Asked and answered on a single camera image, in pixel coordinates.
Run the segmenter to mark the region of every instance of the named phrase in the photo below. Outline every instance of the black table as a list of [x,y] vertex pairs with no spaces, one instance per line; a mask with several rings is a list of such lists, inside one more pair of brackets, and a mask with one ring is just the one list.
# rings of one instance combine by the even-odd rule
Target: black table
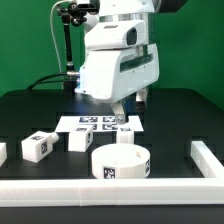
[[[151,153],[148,178],[202,177],[190,157],[190,144],[202,140],[224,161],[224,112],[197,92],[158,89],[150,92],[147,110],[138,114],[144,133],[135,144]],[[91,179],[91,152],[115,143],[116,133],[94,133],[86,153],[69,153],[68,134],[61,133],[51,154],[37,164],[22,159],[21,141],[36,131],[53,132],[61,116],[112,115],[109,105],[76,99],[60,90],[13,91],[0,98],[0,142],[8,159],[1,180]],[[0,208],[1,223],[224,223],[224,205],[97,206]]]

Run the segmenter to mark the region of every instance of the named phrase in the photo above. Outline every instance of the white ring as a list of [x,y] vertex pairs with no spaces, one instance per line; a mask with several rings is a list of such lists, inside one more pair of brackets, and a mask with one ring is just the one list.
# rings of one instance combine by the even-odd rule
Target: white ring
[[146,178],[150,173],[150,153],[133,144],[110,144],[92,153],[92,172],[98,179]]

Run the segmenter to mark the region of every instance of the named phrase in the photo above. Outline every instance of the white robot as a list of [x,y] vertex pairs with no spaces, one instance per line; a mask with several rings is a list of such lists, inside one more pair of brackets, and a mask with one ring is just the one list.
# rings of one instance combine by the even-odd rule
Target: white robot
[[[75,92],[111,104],[116,122],[125,123],[124,99],[137,93],[137,100],[146,101],[147,86],[159,78],[157,46],[150,42],[150,14],[176,11],[186,1],[71,1],[73,25],[80,24],[76,19],[79,10],[86,31],[86,59]],[[93,5],[98,5],[99,14],[85,15],[85,9]]]

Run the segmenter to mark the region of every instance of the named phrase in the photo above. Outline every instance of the green backdrop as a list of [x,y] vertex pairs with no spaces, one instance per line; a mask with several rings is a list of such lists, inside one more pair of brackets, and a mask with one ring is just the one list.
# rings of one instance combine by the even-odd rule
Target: green backdrop
[[[56,0],[2,1],[0,12],[0,94],[24,89],[57,73],[49,14]],[[224,1],[188,0],[175,14],[155,16],[160,79],[156,88],[190,88],[224,110]],[[63,28],[55,15],[63,55]],[[82,29],[72,28],[76,67],[84,60]],[[61,88],[60,84],[45,88]]]

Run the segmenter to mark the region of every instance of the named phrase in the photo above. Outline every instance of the printed marker sheet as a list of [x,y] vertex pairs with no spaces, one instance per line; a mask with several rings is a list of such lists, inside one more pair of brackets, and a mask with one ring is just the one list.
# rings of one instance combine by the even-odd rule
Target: printed marker sheet
[[[134,131],[143,131],[139,116],[129,116],[130,125]],[[117,131],[118,125],[114,116],[62,116],[55,132],[71,132],[78,125],[93,125],[94,132]]]

